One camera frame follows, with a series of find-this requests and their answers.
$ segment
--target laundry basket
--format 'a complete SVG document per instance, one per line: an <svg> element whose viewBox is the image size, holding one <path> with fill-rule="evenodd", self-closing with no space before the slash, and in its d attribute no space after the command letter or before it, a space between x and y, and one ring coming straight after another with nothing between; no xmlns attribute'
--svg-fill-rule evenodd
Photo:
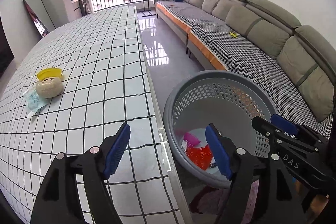
<svg viewBox="0 0 336 224"><path fill-rule="evenodd" d="M174 160L205 184L227 188L230 181L218 168L206 171L195 165L181 147L184 134L207 144L205 128L213 123L222 136L252 155L267 157L268 139L252 128L251 119L270 121L278 113L270 97L251 80L227 71L207 70L181 82L169 95L163 122Z"/></svg>

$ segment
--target knitted ball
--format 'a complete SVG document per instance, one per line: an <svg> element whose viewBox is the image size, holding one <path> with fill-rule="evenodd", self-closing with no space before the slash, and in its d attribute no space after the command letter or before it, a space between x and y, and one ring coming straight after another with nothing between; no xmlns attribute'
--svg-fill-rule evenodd
<svg viewBox="0 0 336 224"><path fill-rule="evenodd" d="M59 77L51 77L37 82L35 89L40 97L53 98L63 91L63 84Z"/></svg>

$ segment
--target blue gripper pad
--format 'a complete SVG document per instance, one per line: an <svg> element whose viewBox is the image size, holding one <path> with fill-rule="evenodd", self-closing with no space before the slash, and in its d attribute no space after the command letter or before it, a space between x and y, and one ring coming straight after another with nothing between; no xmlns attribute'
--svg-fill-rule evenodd
<svg viewBox="0 0 336 224"><path fill-rule="evenodd" d="M289 135L296 135L298 133L295 124L279 116L278 114L273 114L271 116L271 123Z"/></svg>
<svg viewBox="0 0 336 224"><path fill-rule="evenodd" d="M111 150L106 156L105 169L103 171L105 179L108 179L116 172L121 157L123 156L129 139L131 137L131 128L128 124L125 124L123 128L119 129L118 133L118 137L114 141Z"/></svg>
<svg viewBox="0 0 336 224"><path fill-rule="evenodd" d="M216 160L220 173L230 180L233 175L230 169L230 157L222 146L217 133L211 128L211 126L207 126L205 129L205 139L207 140L213 157Z"/></svg>

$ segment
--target gray sofa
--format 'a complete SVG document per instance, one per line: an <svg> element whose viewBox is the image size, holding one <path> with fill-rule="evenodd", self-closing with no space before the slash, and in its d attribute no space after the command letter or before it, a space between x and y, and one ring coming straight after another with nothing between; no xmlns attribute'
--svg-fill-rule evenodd
<svg viewBox="0 0 336 224"><path fill-rule="evenodd" d="M251 79L284 118L330 137L336 51L313 27L268 0L154 2L205 69Z"/></svg>

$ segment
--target grid pattern tablecloth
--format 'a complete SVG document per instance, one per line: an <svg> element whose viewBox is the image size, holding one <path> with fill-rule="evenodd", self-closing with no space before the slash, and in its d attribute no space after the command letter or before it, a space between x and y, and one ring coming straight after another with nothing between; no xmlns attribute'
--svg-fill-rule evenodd
<svg viewBox="0 0 336 224"><path fill-rule="evenodd" d="M44 68L63 69L64 92L30 119L22 93ZM10 80L0 101L0 189L29 223L42 180L59 152L84 153L116 134L131 139L106 181L123 223L183 223L159 159L158 135L135 7L108 9L43 38ZM77 176L85 220L93 223L83 178Z"/></svg>

